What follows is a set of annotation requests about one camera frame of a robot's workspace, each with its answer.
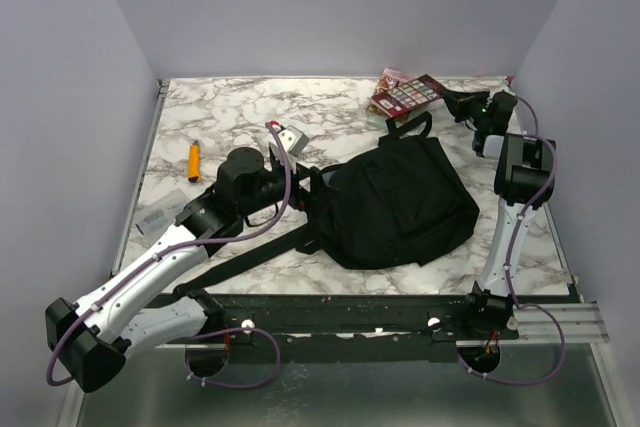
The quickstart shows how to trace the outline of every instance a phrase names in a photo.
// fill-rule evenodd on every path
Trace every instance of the gray wall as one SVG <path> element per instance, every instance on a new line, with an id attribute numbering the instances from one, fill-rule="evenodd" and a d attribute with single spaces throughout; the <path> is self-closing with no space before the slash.
<path id="1" fill-rule="evenodd" d="M 557 0 L 117 0 L 164 77 L 514 74 Z"/>
<path id="2" fill-rule="evenodd" d="M 553 214 L 640 399 L 640 0 L 560 0 L 516 77 L 558 140 Z M 640 404 L 635 403 L 640 420 Z"/>
<path id="3" fill-rule="evenodd" d="M 115 0 L 0 12 L 0 425 L 46 427 L 44 309 L 107 277 L 157 84 Z"/>

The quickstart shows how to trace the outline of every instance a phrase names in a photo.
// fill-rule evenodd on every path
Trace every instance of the orange marker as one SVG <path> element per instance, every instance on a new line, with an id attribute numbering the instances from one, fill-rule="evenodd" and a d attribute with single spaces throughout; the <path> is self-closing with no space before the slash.
<path id="1" fill-rule="evenodd" d="M 187 171 L 189 182 L 200 182 L 200 143 L 196 140 L 189 147 L 189 169 Z"/>

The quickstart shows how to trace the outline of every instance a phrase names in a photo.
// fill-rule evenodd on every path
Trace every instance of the marble tabletop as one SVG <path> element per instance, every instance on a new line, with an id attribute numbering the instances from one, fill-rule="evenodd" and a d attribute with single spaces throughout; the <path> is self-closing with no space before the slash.
<path id="1" fill-rule="evenodd" d="M 449 88 L 473 91 L 507 88 L 504 78 L 441 79 Z M 171 81 L 140 190 L 137 210 L 170 191 L 182 189 L 189 198 L 215 180 L 218 165 L 235 147 L 252 146 L 267 153 L 268 120 L 293 125 L 311 139 L 301 155 L 309 165 L 344 162 L 377 145 L 381 131 L 367 124 L 365 106 L 376 79 L 362 78 L 238 78 Z M 444 102 L 429 106 L 431 135 L 440 138 L 462 182 L 480 207 L 474 236 L 464 245 L 423 267 L 416 264 L 379 271 L 349 271 L 324 252 L 285 253 L 242 275 L 208 289 L 218 293 L 253 294 L 464 294 L 482 270 L 495 228 L 497 197 L 493 193 L 495 161 L 476 157 L 473 133 L 455 124 Z M 515 116 L 510 126 L 518 131 Z M 187 181 L 189 145 L 201 145 L 199 184 Z M 174 285 L 239 253 L 261 245 L 303 224 L 305 215 L 288 209 L 283 219 L 262 237 L 228 244 L 208 262 Z M 150 245 L 135 227 L 122 265 L 128 265 Z M 516 290 L 521 294 L 566 295 L 563 271 L 544 210 L 532 224 L 521 257 Z"/>

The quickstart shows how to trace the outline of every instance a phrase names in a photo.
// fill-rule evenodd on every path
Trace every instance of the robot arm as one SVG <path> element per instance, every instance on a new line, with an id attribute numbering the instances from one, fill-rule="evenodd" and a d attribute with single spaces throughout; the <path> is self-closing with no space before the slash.
<path id="1" fill-rule="evenodd" d="M 294 128 L 276 132 L 269 126 L 271 170 L 260 152 L 248 147 L 232 151 L 216 182 L 187 204 L 174 225 L 140 258 L 106 284 L 75 303 L 60 298 L 45 312 L 47 340 L 56 357 L 85 392 L 109 382 L 127 358 L 181 337 L 193 336 L 207 323 L 222 327 L 221 308 L 204 291 L 190 293 L 162 309 L 141 310 L 171 282 L 214 255 L 243 230 L 248 216 L 287 199 L 300 208 L 298 181 L 291 168 L 308 139 Z M 253 238 L 269 225 L 245 236 Z M 48 369 L 52 385 L 53 363 Z"/>
<path id="2" fill-rule="evenodd" d="M 452 91 L 432 78 L 427 83 L 442 96 L 455 122 L 473 124 L 472 148 L 476 155 L 499 158 L 494 181 L 494 192 L 499 197 L 498 220 L 478 285 L 482 291 L 508 297 L 511 292 L 506 276 L 513 281 L 529 226 L 538 208 L 553 193 L 553 179 L 548 185 L 547 181 L 552 176 L 551 148 L 555 143 L 507 133 L 518 103 L 518 98 L 508 92 L 491 96 L 488 91 Z"/>

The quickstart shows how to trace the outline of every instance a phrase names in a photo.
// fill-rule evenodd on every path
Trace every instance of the backpack handle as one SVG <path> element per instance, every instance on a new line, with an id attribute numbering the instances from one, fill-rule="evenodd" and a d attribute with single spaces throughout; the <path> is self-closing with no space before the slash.
<path id="1" fill-rule="evenodd" d="M 421 113 L 415 119 L 411 119 L 401 127 L 396 127 L 395 120 L 387 119 L 387 130 L 389 133 L 378 139 L 378 146 L 382 146 L 390 140 L 398 140 L 400 137 L 415 129 L 423 122 L 425 123 L 424 129 L 422 129 L 422 132 L 418 135 L 426 138 L 429 135 L 429 132 L 431 132 L 431 127 L 433 127 L 433 116 L 428 111 Z"/>

